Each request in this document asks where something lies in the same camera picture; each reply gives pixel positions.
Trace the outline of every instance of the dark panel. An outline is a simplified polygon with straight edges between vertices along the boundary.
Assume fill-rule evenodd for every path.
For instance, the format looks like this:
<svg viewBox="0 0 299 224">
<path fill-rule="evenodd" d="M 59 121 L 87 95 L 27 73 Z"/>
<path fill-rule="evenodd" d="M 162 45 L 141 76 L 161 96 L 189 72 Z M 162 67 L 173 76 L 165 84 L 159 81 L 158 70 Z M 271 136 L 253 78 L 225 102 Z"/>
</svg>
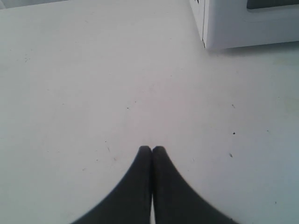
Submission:
<svg viewBox="0 0 299 224">
<path fill-rule="evenodd" d="M 163 147 L 154 148 L 152 156 L 156 224 L 236 224 L 185 182 Z"/>
<path fill-rule="evenodd" d="M 297 5 L 299 0 L 248 0 L 248 9 L 269 8 L 276 6 Z"/>
<path fill-rule="evenodd" d="M 149 147 L 140 147 L 115 189 L 73 224 L 150 224 L 151 155 Z"/>
</svg>

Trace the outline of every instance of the white surface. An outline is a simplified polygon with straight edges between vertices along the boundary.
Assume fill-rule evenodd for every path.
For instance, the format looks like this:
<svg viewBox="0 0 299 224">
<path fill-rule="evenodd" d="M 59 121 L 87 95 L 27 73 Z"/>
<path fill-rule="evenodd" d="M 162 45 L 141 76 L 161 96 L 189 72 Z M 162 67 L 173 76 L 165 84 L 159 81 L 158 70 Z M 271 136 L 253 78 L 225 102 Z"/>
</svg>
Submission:
<svg viewBox="0 0 299 224">
<path fill-rule="evenodd" d="M 298 5 L 248 10 L 247 1 L 200 0 L 194 15 L 207 49 L 299 41 Z"/>
<path fill-rule="evenodd" d="M 181 0 L 12 8 L 0 27 L 0 223 L 70 223 L 140 145 L 241 224 L 299 221 L 299 44 L 208 52 Z"/>
</svg>

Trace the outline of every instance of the white appliance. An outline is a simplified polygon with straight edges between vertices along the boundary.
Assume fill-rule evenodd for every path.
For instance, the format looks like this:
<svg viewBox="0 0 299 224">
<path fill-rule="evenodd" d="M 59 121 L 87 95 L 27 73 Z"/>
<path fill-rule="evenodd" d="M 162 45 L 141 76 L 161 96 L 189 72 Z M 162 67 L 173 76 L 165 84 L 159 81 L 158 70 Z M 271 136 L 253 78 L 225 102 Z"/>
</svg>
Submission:
<svg viewBox="0 0 299 224">
<path fill-rule="evenodd" d="M 299 0 L 190 0 L 207 49 L 299 41 Z"/>
</svg>

